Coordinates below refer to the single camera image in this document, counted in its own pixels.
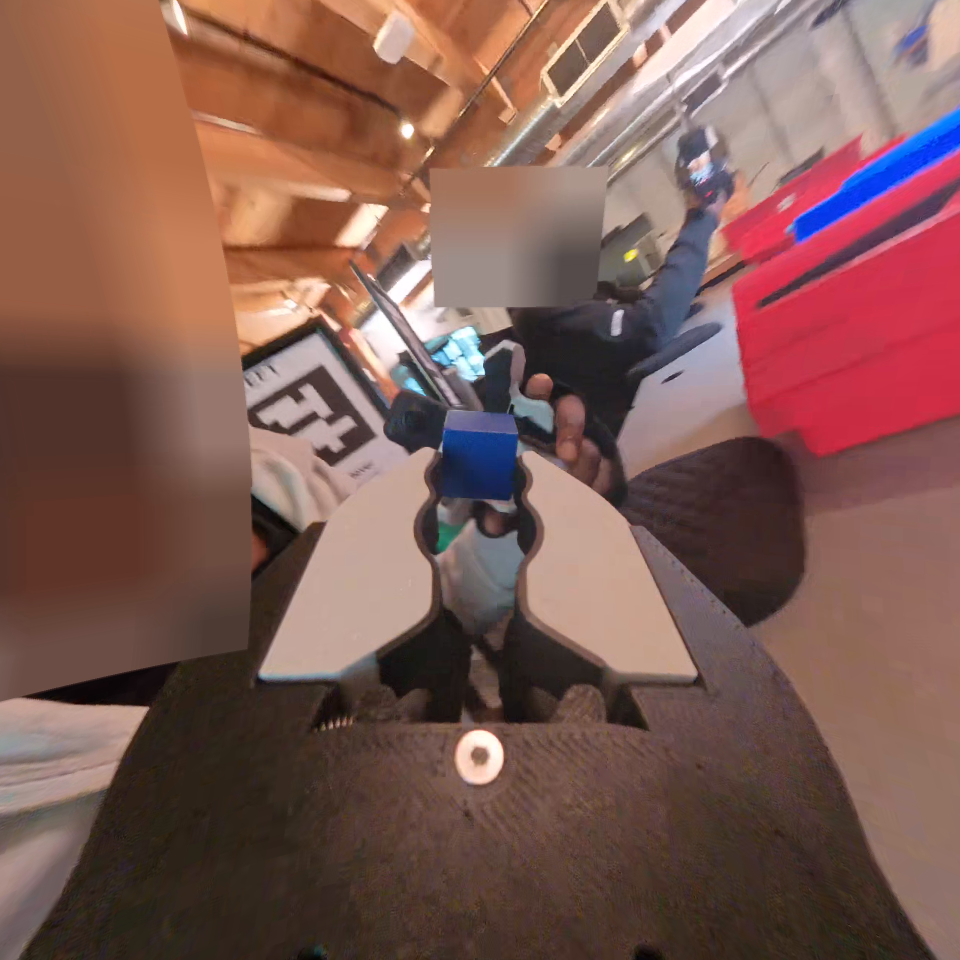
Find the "ceiling air vent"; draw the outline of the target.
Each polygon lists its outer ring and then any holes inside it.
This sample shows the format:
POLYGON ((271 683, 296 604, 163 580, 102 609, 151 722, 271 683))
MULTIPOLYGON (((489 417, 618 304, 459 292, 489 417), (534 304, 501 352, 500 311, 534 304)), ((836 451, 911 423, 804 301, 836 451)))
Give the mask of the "ceiling air vent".
POLYGON ((597 2, 541 69, 544 91, 561 103, 569 99, 582 88, 606 55, 627 37, 629 27, 629 19, 619 2, 597 2))

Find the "blue storage bin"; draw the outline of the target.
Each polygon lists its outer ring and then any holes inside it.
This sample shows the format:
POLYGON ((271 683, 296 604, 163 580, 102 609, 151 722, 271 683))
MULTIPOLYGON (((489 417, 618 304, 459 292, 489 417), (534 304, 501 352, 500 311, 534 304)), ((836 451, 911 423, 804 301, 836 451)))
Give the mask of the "blue storage bin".
POLYGON ((840 187, 791 225, 796 244, 860 210, 887 191, 936 166, 959 149, 959 109, 885 150, 847 177, 840 187))

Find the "framed marker sign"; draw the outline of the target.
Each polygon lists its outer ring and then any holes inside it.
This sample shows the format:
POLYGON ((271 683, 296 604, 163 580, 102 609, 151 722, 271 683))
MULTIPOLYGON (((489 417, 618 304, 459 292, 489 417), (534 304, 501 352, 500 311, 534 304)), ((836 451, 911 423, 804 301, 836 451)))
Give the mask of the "framed marker sign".
POLYGON ((386 396, 318 321, 256 347, 241 363, 251 426, 306 440, 358 485, 407 458, 385 435, 386 396))

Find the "person's left forearm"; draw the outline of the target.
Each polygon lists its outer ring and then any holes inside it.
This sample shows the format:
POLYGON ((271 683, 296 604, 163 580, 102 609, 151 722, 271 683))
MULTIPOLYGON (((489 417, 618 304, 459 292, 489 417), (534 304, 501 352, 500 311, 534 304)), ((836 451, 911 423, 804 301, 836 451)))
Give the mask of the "person's left forearm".
POLYGON ((489 536, 475 519, 437 555, 443 606, 468 635, 486 635, 513 611, 523 559, 517 531, 489 536))

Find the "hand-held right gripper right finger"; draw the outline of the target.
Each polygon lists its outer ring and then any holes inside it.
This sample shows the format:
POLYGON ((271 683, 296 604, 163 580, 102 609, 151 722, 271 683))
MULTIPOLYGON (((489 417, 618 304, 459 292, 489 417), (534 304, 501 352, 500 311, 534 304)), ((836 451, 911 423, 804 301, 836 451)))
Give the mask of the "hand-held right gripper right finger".
POLYGON ((585 683, 692 685, 697 667, 627 520, 541 454, 519 464, 534 542, 517 577, 518 613, 571 655, 585 683))

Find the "black honeycomb pad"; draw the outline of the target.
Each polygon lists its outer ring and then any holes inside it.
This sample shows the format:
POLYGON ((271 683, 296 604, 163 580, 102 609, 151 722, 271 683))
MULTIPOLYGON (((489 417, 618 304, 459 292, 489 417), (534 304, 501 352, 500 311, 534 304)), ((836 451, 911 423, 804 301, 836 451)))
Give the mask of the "black honeycomb pad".
POLYGON ((799 480, 771 440, 731 438, 646 469, 620 510, 746 627, 782 610, 805 575, 799 480))
POLYGON ((723 324, 717 321, 705 322, 683 330, 667 342, 663 349, 633 365, 626 374, 627 382, 638 386, 643 379, 689 354, 722 330, 723 324))

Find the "person's left hand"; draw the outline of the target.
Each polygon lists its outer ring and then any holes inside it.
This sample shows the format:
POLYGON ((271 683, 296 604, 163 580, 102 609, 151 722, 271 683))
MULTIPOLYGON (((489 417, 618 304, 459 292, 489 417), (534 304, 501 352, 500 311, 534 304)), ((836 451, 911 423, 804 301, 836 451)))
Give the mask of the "person's left hand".
POLYGON ((612 506, 621 507, 627 497, 627 479, 616 440, 582 398, 555 387, 546 374, 530 376, 524 395, 551 406, 555 454, 562 468, 612 506))

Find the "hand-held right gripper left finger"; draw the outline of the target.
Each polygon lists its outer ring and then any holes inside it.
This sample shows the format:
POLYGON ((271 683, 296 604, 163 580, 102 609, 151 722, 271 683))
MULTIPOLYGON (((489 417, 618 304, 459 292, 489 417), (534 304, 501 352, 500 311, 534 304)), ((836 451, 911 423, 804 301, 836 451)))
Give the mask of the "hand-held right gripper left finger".
POLYGON ((267 685, 447 685, 450 631, 426 536, 439 454, 417 450, 257 575, 267 685))

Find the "silver air duct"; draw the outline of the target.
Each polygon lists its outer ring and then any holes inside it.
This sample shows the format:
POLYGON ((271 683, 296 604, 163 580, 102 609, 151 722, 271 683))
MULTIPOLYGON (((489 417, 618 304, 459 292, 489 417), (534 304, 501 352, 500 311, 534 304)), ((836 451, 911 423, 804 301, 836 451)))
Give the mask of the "silver air duct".
MULTIPOLYGON (((665 29, 682 2, 628 2, 618 10, 621 28, 566 93, 552 92, 542 71, 542 93, 519 114, 482 162, 488 167, 533 164, 550 141, 587 107, 642 44, 665 29)), ((685 101, 708 80, 724 90, 752 60, 785 33, 817 17, 828 2, 707 2, 668 36, 630 80, 610 94, 549 161, 550 166, 607 167, 612 180, 640 155, 630 143, 667 118, 666 131, 698 111, 685 101)))

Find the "large red storage bin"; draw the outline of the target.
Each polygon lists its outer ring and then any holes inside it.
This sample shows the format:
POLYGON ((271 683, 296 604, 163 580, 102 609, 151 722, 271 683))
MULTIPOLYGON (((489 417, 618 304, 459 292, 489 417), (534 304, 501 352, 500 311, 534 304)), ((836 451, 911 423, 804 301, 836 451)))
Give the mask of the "large red storage bin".
POLYGON ((830 455, 958 415, 959 194, 932 218, 840 270, 752 306, 959 179, 954 152, 732 289, 750 414, 830 455))

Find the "blue cube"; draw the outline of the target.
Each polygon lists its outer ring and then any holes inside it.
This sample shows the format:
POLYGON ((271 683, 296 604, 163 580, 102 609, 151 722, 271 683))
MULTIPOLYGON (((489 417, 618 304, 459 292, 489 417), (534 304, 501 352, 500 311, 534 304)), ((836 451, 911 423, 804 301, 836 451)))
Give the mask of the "blue cube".
POLYGON ((519 431, 510 413, 447 412, 441 434, 439 492, 444 498, 513 498, 519 431))

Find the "white ceiling sensor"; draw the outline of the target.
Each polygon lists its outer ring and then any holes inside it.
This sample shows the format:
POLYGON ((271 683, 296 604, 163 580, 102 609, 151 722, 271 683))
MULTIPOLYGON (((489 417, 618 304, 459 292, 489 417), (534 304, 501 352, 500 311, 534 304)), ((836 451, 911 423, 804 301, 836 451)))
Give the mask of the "white ceiling sensor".
POLYGON ((414 24, 395 9, 386 17, 373 39, 374 53, 382 62, 395 66, 406 57, 416 37, 414 24))

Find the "black flat pad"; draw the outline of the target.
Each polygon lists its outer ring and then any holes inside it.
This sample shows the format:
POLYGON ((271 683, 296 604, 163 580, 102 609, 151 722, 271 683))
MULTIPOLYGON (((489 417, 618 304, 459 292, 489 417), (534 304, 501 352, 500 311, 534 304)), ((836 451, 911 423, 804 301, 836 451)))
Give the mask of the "black flat pad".
POLYGON ((760 309, 788 297, 794 292, 819 281, 823 277, 840 270, 858 258, 867 255, 870 251, 892 241, 894 238, 908 232, 923 222, 940 213, 954 198, 959 190, 959 178, 943 184, 927 197, 906 208, 893 218, 883 222, 875 229, 868 231, 854 242, 844 246, 825 258, 821 264, 801 273, 779 289, 762 298, 756 298, 751 304, 760 309))

